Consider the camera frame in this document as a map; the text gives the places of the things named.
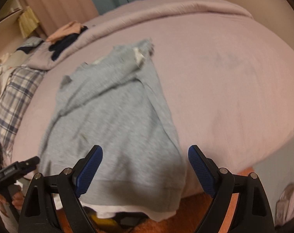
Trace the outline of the left hand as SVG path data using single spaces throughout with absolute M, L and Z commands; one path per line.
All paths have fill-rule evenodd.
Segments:
M 17 210 L 22 210 L 23 207 L 23 203 L 24 203 L 24 196 L 21 190 L 19 190 L 18 192 L 16 192 L 13 196 L 12 196 L 12 202 L 11 204 L 17 209 Z M 5 214 L 5 207 L 4 205 L 9 205 L 9 202 L 0 194 L 0 211 Z

